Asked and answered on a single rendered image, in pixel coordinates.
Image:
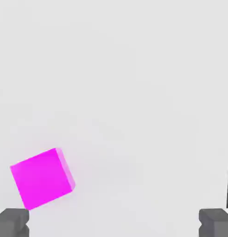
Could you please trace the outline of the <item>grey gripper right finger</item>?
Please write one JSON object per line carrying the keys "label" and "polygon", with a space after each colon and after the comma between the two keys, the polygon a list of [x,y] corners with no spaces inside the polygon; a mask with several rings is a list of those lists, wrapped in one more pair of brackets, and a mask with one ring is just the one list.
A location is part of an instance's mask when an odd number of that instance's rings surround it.
{"label": "grey gripper right finger", "polygon": [[223,209],[200,209],[199,221],[199,237],[228,237],[228,213]]}

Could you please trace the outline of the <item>small magenta cube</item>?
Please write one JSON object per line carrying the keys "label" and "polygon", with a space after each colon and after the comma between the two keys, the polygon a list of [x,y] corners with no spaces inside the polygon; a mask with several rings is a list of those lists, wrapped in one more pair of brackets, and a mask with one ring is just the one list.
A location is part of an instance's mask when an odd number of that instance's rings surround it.
{"label": "small magenta cube", "polygon": [[71,193],[76,185],[60,148],[14,164],[10,170],[28,210]]}

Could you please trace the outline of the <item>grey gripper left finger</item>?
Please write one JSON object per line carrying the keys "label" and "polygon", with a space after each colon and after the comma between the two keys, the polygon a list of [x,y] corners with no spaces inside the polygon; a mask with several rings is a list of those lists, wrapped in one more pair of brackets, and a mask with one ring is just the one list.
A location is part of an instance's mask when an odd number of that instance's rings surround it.
{"label": "grey gripper left finger", "polygon": [[0,237],[30,237],[29,210],[6,208],[0,213]]}

